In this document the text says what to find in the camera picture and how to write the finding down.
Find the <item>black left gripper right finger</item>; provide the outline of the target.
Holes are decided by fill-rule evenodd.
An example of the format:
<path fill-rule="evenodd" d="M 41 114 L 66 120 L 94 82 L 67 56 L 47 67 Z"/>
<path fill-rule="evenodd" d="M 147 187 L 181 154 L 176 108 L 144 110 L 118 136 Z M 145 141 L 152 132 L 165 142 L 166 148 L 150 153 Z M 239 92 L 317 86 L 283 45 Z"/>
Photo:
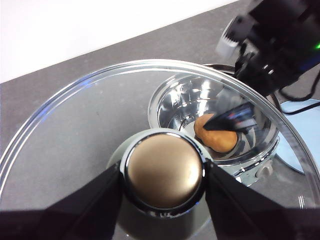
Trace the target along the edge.
<path fill-rule="evenodd" d="M 205 164 L 205 200 L 219 240 L 318 240 L 318 208 L 286 208 Z"/>

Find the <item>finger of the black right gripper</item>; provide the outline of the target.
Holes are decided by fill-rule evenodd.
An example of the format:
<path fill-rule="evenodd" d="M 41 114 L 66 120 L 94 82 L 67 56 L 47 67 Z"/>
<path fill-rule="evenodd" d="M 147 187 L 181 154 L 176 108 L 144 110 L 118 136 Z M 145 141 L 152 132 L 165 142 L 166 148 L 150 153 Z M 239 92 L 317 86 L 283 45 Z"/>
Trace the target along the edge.
<path fill-rule="evenodd" d="M 207 131 L 247 132 L 257 126 L 254 108 L 250 102 L 241 104 L 220 115 L 212 116 L 203 128 Z"/>

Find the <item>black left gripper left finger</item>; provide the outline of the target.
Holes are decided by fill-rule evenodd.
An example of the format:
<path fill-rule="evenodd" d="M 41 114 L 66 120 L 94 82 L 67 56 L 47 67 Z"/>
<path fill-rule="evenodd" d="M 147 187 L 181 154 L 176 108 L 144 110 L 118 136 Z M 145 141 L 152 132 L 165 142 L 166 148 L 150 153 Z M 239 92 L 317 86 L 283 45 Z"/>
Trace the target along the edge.
<path fill-rule="evenodd" d="M 122 204 L 119 164 L 45 209 L 0 213 L 2 240 L 110 240 Z"/>

